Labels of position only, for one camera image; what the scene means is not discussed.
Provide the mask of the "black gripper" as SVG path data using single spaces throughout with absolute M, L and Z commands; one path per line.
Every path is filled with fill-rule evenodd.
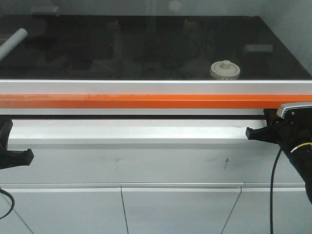
M 276 140 L 278 143 L 281 143 L 286 156 L 295 156 L 299 153 L 312 153 L 311 117 L 289 117 L 288 119 L 282 119 L 277 115 L 277 109 L 264 109 L 263 113 L 268 127 L 260 129 L 247 127 L 245 135 L 248 140 Z

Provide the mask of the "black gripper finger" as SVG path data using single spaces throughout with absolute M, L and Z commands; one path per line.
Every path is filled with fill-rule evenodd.
M 0 168 L 7 169 L 18 166 L 29 166 L 34 158 L 31 149 L 26 151 L 9 151 L 8 139 L 13 127 L 10 118 L 0 119 Z

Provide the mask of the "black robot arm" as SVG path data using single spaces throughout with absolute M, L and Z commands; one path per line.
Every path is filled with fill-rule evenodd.
M 266 127 L 246 129 L 249 140 L 277 144 L 277 158 L 283 152 L 305 182 L 306 194 L 312 200 L 312 109 L 288 110 L 284 117 L 276 109 L 264 109 Z

